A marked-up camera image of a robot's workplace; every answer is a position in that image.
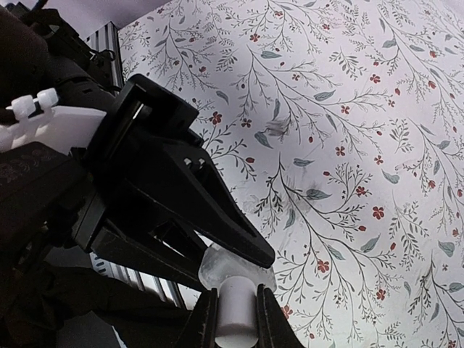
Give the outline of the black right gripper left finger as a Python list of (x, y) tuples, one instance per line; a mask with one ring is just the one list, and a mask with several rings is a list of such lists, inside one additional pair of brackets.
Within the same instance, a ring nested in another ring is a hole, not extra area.
[(218, 290), (201, 293), (178, 340), (178, 348), (214, 348), (218, 316)]

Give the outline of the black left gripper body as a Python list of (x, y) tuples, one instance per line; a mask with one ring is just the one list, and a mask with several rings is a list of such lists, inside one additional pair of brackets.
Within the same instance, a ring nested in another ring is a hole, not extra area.
[(91, 252), (105, 208), (115, 199), (115, 191), (135, 159), (123, 149), (132, 132), (142, 130), (201, 146), (203, 140), (190, 129), (198, 114), (189, 103), (146, 76), (135, 74), (128, 79), (82, 157), (82, 166), (91, 174), (95, 188), (73, 232), (75, 243), (84, 252)]

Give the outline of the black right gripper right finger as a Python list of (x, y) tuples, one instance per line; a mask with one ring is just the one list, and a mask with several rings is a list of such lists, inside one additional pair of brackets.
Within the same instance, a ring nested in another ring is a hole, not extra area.
[(257, 288), (257, 329), (259, 348), (303, 347), (291, 329), (279, 303), (270, 288)]

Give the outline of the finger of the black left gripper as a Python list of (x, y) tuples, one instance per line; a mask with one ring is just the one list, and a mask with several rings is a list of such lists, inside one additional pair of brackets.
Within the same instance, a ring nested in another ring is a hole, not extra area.
[(269, 268), (274, 249), (244, 216), (208, 153), (182, 141), (149, 139), (119, 150), (137, 192), (211, 241)]
[(206, 244), (192, 228), (168, 222), (153, 234), (125, 232), (106, 220), (90, 245), (104, 260), (204, 291), (198, 276)]

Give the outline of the white nail polish cap brush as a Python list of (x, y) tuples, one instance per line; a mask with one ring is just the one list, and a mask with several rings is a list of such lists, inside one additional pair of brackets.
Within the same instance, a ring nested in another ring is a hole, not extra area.
[(254, 347), (258, 342), (257, 287), (243, 276), (230, 277), (219, 289), (215, 343), (225, 348)]

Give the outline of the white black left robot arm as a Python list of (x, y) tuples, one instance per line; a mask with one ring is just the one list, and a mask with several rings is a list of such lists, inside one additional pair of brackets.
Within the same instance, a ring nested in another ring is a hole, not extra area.
[(197, 291), (275, 289), (275, 252), (192, 131), (198, 112), (140, 74), (112, 94), (95, 58), (54, 9), (1, 11), (2, 252), (28, 267), (71, 244)]

